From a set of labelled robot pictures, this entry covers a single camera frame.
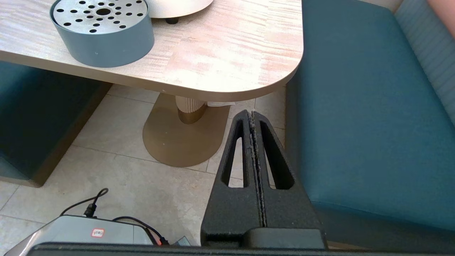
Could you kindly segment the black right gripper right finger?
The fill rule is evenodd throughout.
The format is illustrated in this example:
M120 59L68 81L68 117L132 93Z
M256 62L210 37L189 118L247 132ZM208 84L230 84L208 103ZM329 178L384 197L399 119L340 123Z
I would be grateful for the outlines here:
M326 249L322 224L282 144L270 122L255 111L251 113L251 139L260 216L260 227L251 230L251 246Z

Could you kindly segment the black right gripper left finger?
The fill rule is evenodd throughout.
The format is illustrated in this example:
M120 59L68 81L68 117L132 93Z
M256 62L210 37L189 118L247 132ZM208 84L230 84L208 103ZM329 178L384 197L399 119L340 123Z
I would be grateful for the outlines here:
M243 186L230 187L237 140L242 141ZM232 121L208 205L200 227L202 246L240 247L243 236L263 225L251 137L251 113L239 112Z

